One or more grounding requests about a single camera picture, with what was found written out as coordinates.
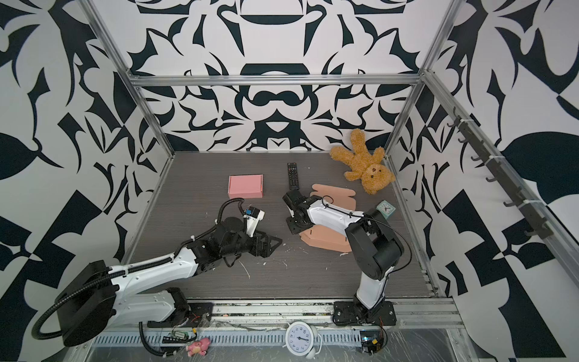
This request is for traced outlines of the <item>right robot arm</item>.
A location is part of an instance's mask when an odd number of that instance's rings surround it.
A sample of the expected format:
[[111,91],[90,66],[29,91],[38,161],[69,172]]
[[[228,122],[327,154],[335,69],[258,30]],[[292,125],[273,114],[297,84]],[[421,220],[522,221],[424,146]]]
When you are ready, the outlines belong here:
[[394,316],[384,290],[390,274],[405,253],[398,235],[377,210],[350,211],[317,195],[306,197],[298,189],[283,196],[291,216],[286,219],[292,234],[323,226],[348,239],[354,259],[361,270],[360,285],[351,311],[335,310],[333,323],[378,324]]

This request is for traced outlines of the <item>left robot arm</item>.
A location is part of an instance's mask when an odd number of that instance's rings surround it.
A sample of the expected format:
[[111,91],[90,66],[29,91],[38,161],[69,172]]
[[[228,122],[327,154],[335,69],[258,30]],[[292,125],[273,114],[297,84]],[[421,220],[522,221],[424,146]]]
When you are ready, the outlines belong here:
[[192,278],[221,262],[232,267],[243,254],[267,258],[282,239],[257,226],[265,213],[243,208],[244,199],[224,202],[214,225],[192,235],[172,253],[142,262],[108,266],[90,263],[56,298],[31,330],[37,340],[62,338],[64,345],[81,345],[110,327],[148,323],[176,327],[193,316],[181,289],[154,288]]

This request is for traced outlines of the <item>pink paper box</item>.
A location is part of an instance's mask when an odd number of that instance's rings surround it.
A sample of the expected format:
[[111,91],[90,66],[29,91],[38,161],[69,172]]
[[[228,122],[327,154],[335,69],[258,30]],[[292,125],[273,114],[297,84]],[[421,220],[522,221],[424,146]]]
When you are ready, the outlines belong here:
[[229,177],[228,196],[232,198],[262,198],[263,175],[232,175]]

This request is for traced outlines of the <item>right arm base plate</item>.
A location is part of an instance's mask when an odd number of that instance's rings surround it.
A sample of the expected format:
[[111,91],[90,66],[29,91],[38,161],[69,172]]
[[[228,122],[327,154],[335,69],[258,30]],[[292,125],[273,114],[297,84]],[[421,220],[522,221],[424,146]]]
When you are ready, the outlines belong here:
[[337,326],[369,324],[390,327],[397,324],[394,305],[389,301],[382,301],[372,309],[366,308],[357,300],[334,302],[333,308],[332,320]]

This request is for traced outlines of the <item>peach paper box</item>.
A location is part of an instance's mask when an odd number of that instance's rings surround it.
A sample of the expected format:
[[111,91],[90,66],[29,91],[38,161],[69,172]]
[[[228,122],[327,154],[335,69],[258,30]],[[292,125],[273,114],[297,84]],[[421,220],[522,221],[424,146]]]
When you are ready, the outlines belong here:
[[351,223],[348,214],[356,211],[354,199],[356,191],[322,184],[314,184],[312,188],[310,196],[321,196],[324,204],[329,204],[330,207],[344,211],[346,214],[325,208],[321,203],[314,203],[313,213],[308,212],[309,216],[313,216],[314,225],[299,234],[301,239],[311,247],[350,253],[351,245],[346,237],[345,229]]

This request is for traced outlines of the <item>black tv remote control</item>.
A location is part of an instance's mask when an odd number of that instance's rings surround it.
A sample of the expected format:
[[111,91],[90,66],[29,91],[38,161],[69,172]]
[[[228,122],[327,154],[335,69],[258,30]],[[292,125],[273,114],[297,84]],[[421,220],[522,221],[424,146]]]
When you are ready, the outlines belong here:
[[289,190],[299,189],[299,175],[297,163],[291,162],[287,164],[287,174],[289,180]]

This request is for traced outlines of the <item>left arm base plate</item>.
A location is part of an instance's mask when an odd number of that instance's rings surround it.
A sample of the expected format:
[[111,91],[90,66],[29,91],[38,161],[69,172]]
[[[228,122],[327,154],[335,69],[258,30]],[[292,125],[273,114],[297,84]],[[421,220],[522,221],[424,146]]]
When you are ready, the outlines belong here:
[[213,303],[189,303],[185,315],[173,322],[171,327],[198,328],[208,327],[212,321]]

